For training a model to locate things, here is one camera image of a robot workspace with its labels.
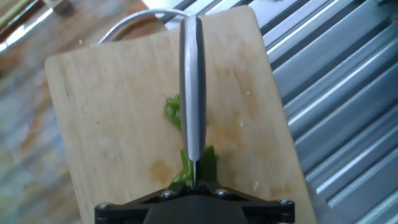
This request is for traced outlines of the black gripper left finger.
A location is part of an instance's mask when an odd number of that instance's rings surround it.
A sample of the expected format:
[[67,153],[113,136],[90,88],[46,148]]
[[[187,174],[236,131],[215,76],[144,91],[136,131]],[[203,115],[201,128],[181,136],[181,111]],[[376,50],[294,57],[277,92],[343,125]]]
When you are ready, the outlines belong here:
[[149,210],[159,203],[186,196],[190,187],[184,183],[171,184],[149,195],[124,204],[103,202],[95,207],[95,224],[144,223]]

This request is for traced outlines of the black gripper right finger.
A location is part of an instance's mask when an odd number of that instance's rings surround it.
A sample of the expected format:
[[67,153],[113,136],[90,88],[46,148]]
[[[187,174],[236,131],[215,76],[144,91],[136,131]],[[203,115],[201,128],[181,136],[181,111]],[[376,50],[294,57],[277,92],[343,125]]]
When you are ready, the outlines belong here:
[[291,200],[264,200],[218,182],[204,182],[200,193],[237,205],[247,223],[295,223],[295,202]]

